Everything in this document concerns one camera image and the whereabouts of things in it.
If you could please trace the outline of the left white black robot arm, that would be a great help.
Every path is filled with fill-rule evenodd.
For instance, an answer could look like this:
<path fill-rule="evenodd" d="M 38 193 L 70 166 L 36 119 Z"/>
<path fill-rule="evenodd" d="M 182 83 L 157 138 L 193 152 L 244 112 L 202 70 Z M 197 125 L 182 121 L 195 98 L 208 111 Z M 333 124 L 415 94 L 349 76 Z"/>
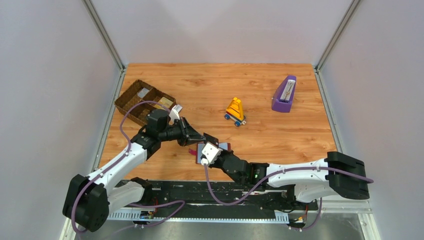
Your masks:
<path fill-rule="evenodd" d="M 206 138 L 188 121 L 165 109 L 154 109 L 146 116 L 146 125 L 115 158 L 87 176 L 74 176 L 67 190 L 62 214 L 75 228 L 97 231 L 108 215 L 129 204 L 148 201 L 151 185 L 139 177 L 121 187 L 117 184 L 135 167 L 156 153 L 162 142 L 176 141 L 185 147 Z"/>

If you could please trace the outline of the red leather card holder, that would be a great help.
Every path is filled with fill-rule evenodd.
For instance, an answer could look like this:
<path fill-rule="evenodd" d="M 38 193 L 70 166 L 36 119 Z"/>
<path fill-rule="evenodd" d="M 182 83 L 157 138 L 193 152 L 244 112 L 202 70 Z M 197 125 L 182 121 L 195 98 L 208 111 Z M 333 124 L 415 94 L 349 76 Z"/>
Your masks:
<path fill-rule="evenodd" d="M 189 149 L 188 152 L 195 156 L 195 163 L 200 165 L 210 165 L 217 158 L 218 155 L 223 151 L 230 151 L 231 144 L 227 142 L 221 142 L 218 146 L 214 146 L 212 143 L 198 143 L 196 149 Z"/>

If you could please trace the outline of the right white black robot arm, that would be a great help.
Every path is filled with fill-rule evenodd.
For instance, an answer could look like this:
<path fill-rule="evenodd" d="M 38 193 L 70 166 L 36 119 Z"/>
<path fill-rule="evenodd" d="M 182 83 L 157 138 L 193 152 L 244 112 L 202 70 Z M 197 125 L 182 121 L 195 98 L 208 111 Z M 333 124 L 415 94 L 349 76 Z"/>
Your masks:
<path fill-rule="evenodd" d="M 209 165 L 228 175 L 243 186 L 280 188 L 293 185 L 291 198 L 300 203 L 327 196 L 341 196 L 350 200 L 367 200 L 368 185 L 373 180 L 366 176 L 365 163 L 338 151 L 330 151 L 319 160 L 295 163 L 257 163 L 237 157 L 233 151 L 223 150 Z"/>

